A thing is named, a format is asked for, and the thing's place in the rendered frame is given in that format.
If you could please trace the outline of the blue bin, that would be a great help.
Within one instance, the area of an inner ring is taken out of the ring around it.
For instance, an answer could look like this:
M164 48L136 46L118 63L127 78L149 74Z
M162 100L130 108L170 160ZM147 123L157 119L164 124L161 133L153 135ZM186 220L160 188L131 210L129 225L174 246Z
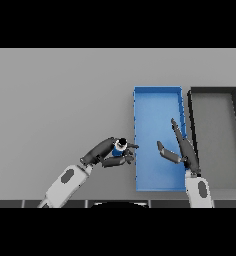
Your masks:
M180 154L171 119L186 134L181 86L135 86L133 91L136 190L139 192L185 191L185 167L160 155L157 142Z

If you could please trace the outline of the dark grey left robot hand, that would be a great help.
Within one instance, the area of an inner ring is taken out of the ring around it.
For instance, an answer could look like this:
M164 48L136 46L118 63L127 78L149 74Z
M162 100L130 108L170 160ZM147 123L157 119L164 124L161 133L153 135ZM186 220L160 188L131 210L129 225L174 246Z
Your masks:
M112 155L112 150L114 148L114 143L117 139L115 137L110 137L99 144L97 144L94 148L92 148L85 156L80 159L80 162L87 166L89 164L96 165L101 163L104 168L121 166L124 163L130 164L133 160L133 152L131 148L138 149L139 146L137 144L132 144L127 141L127 148L124 151L123 155L120 157L114 157Z

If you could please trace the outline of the dark grey bin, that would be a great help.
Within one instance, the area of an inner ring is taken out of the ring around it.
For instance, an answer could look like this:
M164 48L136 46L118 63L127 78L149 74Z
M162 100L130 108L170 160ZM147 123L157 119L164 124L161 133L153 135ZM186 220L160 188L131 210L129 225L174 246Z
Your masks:
M236 87L191 87L192 140L211 189L236 189Z

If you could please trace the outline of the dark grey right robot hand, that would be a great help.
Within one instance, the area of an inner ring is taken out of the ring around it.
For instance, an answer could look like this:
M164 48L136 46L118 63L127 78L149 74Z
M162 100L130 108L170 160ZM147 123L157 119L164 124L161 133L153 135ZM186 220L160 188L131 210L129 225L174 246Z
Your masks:
M190 141L187 138L182 136L179 126L174 118L171 119L171 125L179 145L180 155L166 149L163 146L163 144L160 141L158 141L157 148L159 150L160 155L163 158L175 164L179 164L183 162L184 167L189 169L193 176L200 177L201 169L200 169L199 160L195 153L193 145L190 143Z

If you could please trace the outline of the blue pipe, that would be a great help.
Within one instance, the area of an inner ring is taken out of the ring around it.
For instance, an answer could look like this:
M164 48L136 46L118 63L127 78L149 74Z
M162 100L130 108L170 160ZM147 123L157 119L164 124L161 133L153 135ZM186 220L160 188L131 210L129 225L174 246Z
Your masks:
M114 157L120 157L123 155L127 148L127 140L125 138L117 139L114 143L114 148L112 150L112 155Z

